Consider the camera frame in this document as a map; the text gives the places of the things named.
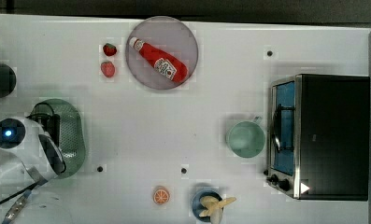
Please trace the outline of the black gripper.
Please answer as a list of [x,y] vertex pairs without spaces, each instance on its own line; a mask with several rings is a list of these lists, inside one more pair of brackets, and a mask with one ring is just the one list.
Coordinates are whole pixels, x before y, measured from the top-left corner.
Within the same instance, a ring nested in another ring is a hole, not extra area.
[[58,146],[60,143],[60,116],[57,114],[41,114],[36,116],[36,121],[42,125],[43,130],[50,135],[54,144]]

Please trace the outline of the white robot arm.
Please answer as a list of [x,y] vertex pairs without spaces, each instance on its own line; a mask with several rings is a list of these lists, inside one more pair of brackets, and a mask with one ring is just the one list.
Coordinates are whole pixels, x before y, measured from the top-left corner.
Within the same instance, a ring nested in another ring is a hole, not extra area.
[[66,170],[61,149],[43,126],[28,118],[12,117],[0,121],[0,150],[20,160],[33,183],[0,200],[0,205],[17,198],[2,224],[11,224],[25,207],[32,190],[43,186]]

